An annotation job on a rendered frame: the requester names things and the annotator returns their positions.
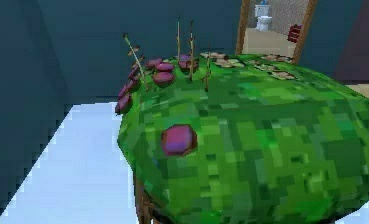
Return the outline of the green house plant purple flowers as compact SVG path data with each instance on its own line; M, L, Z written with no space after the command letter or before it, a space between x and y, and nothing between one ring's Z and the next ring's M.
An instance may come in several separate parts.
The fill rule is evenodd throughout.
M369 98L286 56L137 46L118 146L162 224L334 224L369 201Z

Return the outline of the red cloth stack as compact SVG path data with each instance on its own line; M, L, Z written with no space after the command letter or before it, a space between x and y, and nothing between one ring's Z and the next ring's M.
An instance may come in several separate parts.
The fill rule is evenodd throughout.
M294 24L289 28L287 40L292 43L297 43L301 32L302 26Z

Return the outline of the brown wooden plant stand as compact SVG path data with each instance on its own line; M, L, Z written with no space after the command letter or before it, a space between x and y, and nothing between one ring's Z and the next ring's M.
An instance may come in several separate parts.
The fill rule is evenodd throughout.
M145 192L143 183L133 175L134 197L137 220L139 224L162 224L153 215L154 204L150 201L149 195Z

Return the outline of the white toilet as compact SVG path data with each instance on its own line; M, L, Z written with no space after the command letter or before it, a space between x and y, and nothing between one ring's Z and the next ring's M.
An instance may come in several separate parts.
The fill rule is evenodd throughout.
M256 5L254 16L257 19L256 30L261 32L267 32L269 24L272 21L272 17L269 15L270 6L266 5Z

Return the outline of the brown wooden door frame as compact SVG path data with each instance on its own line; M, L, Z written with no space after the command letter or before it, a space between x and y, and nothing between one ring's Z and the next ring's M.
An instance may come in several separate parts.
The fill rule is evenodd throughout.
M248 24L250 2L251 0L241 0L240 17L239 17L237 40L236 40L236 47L235 47L236 54L241 54L243 51L245 30ZM300 60L300 56L301 56L301 53L304 47L305 40L308 36L308 31L310 28L310 24L311 24L317 3L318 3L318 0L308 1L306 12L303 17L303 23L302 23L302 26L299 32L298 41L296 43L296 47L295 47L294 54L293 54L293 60L292 60L293 64L297 64Z

